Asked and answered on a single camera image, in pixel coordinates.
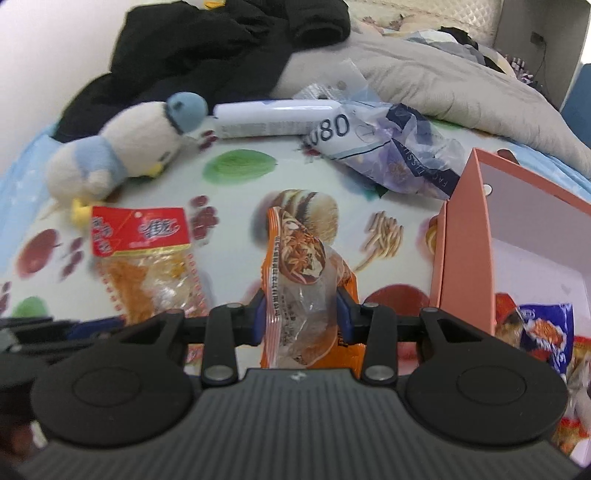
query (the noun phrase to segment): food print pattern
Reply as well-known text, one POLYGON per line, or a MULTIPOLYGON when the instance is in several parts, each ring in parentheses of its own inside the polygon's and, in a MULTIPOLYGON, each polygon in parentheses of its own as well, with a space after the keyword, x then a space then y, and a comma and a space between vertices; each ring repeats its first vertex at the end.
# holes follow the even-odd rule
MULTIPOLYGON (((357 269, 360 300, 378 299, 404 313, 428 303, 441 201, 376 188, 295 137, 215 141, 208 124, 197 135, 213 139, 207 148, 187 147, 158 179, 129 182, 116 205, 185 208, 210 306, 246 303, 260 287, 271 206, 290 211, 357 269)), ((22 302, 33 308, 20 310, 42 308, 59 319, 118 314, 86 234, 65 212, 43 218, 45 212, 1 280, 2 315, 19 313, 22 302)), ((261 348, 240 347, 241 371, 257 367, 260 354, 261 348)))

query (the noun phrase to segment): electrical outlet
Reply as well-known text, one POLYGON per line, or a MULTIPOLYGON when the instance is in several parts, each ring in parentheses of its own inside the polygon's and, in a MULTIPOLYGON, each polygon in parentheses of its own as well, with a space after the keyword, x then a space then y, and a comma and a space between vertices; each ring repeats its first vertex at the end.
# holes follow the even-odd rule
POLYGON ((530 42, 532 42, 534 45, 543 45, 545 43, 544 37, 542 35, 540 35, 539 33, 536 32, 532 32, 531 33, 531 37, 530 37, 530 42))

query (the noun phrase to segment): cardboard box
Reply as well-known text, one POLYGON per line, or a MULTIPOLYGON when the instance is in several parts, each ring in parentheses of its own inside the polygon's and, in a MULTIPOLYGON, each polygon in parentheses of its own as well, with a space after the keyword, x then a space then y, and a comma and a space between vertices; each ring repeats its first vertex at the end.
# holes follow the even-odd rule
POLYGON ((590 239, 590 204, 474 149, 438 218, 431 304, 493 333, 495 292, 572 303, 575 335, 591 336, 590 239))

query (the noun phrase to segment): black jacket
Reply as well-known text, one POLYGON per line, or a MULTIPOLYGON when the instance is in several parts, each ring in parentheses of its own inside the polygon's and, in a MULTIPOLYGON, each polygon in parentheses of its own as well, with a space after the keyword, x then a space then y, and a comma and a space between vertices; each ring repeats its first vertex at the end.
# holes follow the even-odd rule
POLYGON ((185 2, 131 10, 111 72, 89 83, 63 112, 54 138, 96 135, 121 110, 195 92, 217 103, 268 98, 294 50, 350 34, 343 0, 228 0, 211 11, 185 2))

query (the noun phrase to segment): blue plush head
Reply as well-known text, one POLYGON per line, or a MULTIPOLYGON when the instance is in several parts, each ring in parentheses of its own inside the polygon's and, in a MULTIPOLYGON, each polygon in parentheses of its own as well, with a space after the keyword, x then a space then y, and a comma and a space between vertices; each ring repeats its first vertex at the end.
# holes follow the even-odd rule
POLYGON ((174 126, 186 134, 201 125, 207 116, 207 102, 196 93, 175 93, 166 100, 166 113, 174 126))

